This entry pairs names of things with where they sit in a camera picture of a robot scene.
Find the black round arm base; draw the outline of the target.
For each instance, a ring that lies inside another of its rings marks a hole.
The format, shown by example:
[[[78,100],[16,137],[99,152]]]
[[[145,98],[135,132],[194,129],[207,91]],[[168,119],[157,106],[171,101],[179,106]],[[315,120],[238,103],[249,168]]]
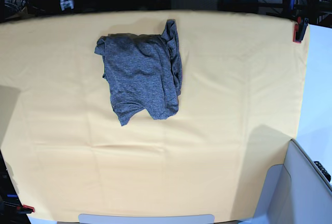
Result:
[[[218,11],[258,13],[258,0],[218,0]]]

